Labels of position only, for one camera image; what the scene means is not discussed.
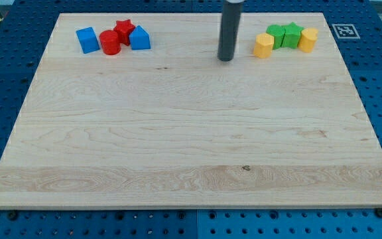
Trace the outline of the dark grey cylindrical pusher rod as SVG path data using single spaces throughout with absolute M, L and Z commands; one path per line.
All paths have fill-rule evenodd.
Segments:
M 218 59 L 229 62 L 235 53 L 239 22 L 244 0 L 225 0 L 222 7 Z

